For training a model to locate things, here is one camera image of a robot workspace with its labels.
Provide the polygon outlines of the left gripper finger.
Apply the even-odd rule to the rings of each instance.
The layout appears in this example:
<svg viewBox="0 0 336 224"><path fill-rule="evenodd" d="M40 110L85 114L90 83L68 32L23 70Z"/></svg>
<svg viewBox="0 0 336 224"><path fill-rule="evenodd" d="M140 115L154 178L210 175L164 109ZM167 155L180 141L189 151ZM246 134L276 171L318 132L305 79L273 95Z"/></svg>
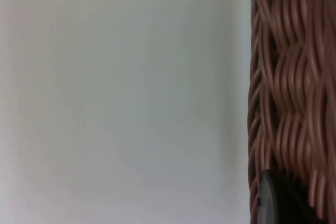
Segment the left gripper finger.
<svg viewBox="0 0 336 224"><path fill-rule="evenodd" d="M300 181L275 170L261 174L257 223L323 223L308 205L308 189Z"/></svg>

